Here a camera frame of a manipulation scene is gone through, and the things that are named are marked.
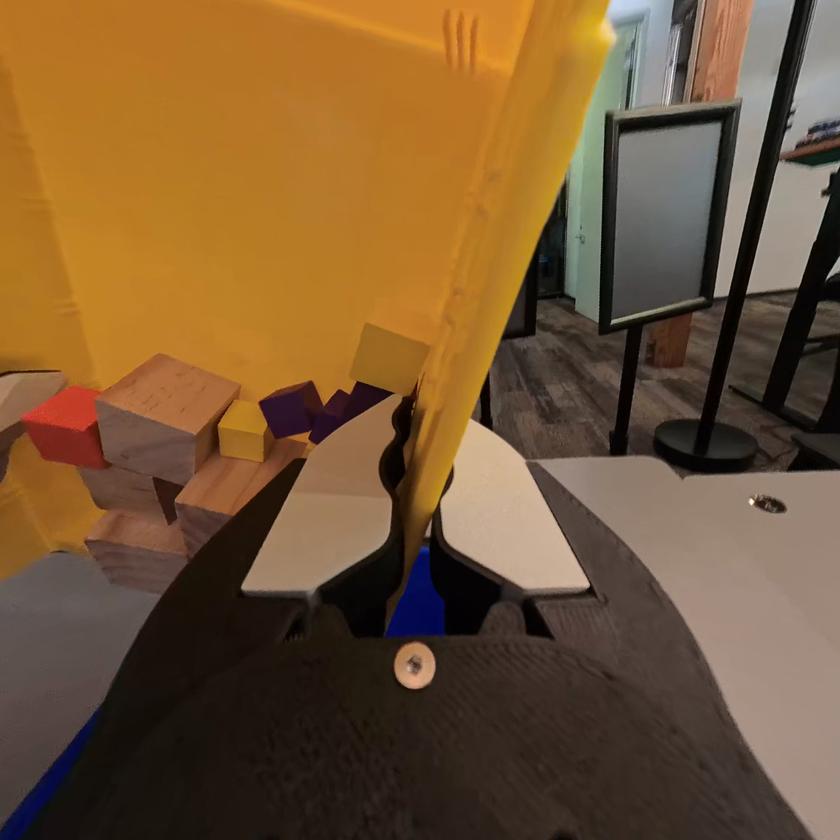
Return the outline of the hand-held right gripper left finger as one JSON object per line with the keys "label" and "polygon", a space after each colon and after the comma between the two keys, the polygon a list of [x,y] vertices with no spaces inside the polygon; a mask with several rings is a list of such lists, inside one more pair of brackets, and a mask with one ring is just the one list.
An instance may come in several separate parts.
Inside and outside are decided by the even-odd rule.
{"label": "hand-held right gripper left finger", "polygon": [[338,607],[355,636],[381,636],[404,570],[397,488],[413,400],[391,395],[317,445],[241,584],[247,597]]}

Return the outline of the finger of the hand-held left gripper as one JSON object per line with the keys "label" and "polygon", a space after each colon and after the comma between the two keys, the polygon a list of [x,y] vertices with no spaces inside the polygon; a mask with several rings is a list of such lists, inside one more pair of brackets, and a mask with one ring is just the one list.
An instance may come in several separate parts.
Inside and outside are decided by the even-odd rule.
{"label": "finger of the hand-held left gripper", "polygon": [[1,476],[6,475],[11,447],[24,433],[21,417],[68,384],[60,371],[1,373]]}

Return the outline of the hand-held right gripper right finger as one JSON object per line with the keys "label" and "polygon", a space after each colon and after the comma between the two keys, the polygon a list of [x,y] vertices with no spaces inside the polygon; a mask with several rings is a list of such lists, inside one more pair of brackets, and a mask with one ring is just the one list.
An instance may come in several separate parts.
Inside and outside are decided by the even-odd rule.
{"label": "hand-held right gripper right finger", "polygon": [[474,420],[430,523],[429,568],[447,635],[477,634],[499,602],[527,611],[592,589],[526,459]]}

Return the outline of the pile of coloured wooden cubes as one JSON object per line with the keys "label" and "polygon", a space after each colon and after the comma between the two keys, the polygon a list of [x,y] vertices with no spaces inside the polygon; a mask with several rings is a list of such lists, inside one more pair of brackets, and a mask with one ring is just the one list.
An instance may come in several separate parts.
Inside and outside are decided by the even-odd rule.
{"label": "pile of coloured wooden cubes", "polygon": [[286,467],[394,395],[357,381],[322,403],[304,381],[248,402],[239,384],[158,353],[103,392],[67,385],[21,421],[102,511],[83,540],[100,570],[162,594]]}

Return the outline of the yellow plastic box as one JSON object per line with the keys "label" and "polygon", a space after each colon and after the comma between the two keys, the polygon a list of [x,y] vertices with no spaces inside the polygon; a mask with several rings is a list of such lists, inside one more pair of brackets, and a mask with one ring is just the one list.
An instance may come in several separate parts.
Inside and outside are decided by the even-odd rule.
{"label": "yellow plastic box", "polygon": [[[2,367],[410,397],[406,561],[613,45],[609,2],[2,2]],[[2,571],[80,548],[13,444]]]}

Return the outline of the black floor lamp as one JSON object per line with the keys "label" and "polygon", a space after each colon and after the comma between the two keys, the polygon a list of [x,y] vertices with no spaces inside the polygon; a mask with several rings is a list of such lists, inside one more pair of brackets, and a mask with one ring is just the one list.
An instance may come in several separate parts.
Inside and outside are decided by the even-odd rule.
{"label": "black floor lamp", "polygon": [[667,421],[654,432],[655,453],[682,469],[703,474],[735,473],[750,467],[758,453],[756,438],[738,427],[719,422],[718,409],[788,130],[815,5],[814,1],[793,2],[700,418]]}

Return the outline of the wooden pillar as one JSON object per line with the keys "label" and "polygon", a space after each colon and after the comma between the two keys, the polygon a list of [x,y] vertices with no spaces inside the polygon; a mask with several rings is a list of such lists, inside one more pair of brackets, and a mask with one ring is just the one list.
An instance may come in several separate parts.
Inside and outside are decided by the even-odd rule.
{"label": "wooden pillar", "polygon": [[[736,97],[753,1],[698,2],[686,73],[686,102]],[[656,323],[647,339],[646,362],[658,369],[686,363],[691,315]]]}

